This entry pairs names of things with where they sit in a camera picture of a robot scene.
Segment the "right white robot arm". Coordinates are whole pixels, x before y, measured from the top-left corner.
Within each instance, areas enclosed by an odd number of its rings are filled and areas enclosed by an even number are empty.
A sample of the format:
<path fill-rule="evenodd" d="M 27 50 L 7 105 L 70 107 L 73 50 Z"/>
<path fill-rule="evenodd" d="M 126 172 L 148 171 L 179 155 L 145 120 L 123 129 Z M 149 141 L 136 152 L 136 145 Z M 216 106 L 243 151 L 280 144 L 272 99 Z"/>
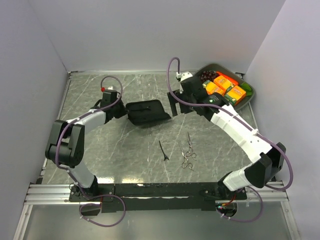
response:
<path fill-rule="evenodd" d="M 230 199 L 236 191 L 246 186 L 263 188 L 283 168 L 285 147 L 274 144 L 251 127 L 234 107 L 220 93 L 208 94 L 201 80 L 190 72 L 177 72 L 178 90 L 169 91 L 173 114 L 176 103 L 182 113 L 195 111 L 209 122 L 218 126 L 246 153 L 250 163 L 239 170 L 223 176 L 218 182 L 218 193 L 223 199 Z"/>

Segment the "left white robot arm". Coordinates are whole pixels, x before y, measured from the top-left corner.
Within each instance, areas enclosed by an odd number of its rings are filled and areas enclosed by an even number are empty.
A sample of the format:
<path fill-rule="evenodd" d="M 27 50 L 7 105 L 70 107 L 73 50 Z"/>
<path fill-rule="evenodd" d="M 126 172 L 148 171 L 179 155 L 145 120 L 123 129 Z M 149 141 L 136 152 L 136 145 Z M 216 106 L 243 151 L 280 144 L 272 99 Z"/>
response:
<path fill-rule="evenodd" d="M 45 157 L 59 169 L 67 171 L 82 197 L 87 201 L 99 195 L 97 177 L 83 161 L 85 135 L 95 128 L 119 119 L 127 114 L 122 94 L 114 89 L 103 88 L 102 99 L 88 112 L 69 120 L 56 120 L 45 149 Z"/>

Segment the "black zippered tool case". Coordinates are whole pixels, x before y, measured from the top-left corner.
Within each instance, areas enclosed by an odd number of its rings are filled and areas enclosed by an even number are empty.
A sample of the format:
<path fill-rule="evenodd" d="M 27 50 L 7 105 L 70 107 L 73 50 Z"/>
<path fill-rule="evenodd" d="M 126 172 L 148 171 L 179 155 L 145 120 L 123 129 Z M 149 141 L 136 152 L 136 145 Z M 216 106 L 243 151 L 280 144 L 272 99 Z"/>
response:
<path fill-rule="evenodd" d="M 129 121 L 135 125 L 146 125 L 171 119 L 158 99 L 130 102 L 125 105 Z"/>

